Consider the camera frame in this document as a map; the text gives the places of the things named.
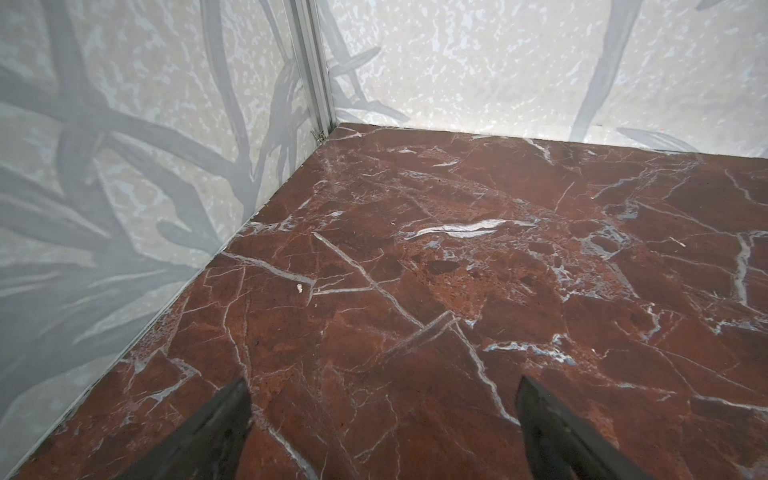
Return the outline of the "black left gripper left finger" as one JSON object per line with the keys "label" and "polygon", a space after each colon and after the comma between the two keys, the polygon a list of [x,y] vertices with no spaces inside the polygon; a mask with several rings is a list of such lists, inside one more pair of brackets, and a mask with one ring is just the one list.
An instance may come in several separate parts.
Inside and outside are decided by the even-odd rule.
{"label": "black left gripper left finger", "polygon": [[245,379],[218,391],[208,402],[120,479],[233,479],[251,430],[252,402]]}

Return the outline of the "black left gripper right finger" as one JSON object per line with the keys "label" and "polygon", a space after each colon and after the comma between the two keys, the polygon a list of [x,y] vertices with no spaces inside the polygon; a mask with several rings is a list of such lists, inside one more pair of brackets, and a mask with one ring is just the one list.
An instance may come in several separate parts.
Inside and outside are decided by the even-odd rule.
{"label": "black left gripper right finger", "polygon": [[651,477],[534,378],[520,379],[515,405],[535,479]]}

